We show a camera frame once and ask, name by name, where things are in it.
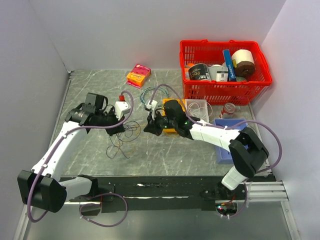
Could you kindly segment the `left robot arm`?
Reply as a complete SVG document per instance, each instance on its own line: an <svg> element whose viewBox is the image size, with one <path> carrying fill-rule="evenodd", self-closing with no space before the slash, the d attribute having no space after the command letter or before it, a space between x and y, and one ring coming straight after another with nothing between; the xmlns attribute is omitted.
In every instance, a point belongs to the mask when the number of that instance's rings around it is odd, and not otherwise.
<svg viewBox="0 0 320 240"><path fill-rule="evenodd" d="M65 164L90 130L104 129L110 136L124 132L123 121L130 105L123 95L110 110L106 110L108 105L106 96L89 92L84 102L67 113L57 138L45 155L31 170L22 170L17 177L24 204L56 213L66 201L76 197L83 196L87 201L98 197L97 178L82 174L61 181L61 176Z"/></svg>

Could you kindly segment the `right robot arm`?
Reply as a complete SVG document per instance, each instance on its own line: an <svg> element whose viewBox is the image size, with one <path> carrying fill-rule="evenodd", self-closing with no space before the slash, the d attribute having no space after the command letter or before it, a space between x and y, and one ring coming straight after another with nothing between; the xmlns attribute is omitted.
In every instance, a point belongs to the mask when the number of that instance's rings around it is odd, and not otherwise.
<svg viewBox="0 0 320 240"><path fill-rule="evenodd" d="M249 127L228 129L214 127L204 120L188 116L180 103L173 99L163 105L164 115L151 100L145 107L149 112L144 132L160 136L165 129L174 129L179 136L203 141L228 151L233 167L225 174L218 187L223 199L230 199L236 188L246 179L254 177L269 157L269 152L256 133Z"/></svg>

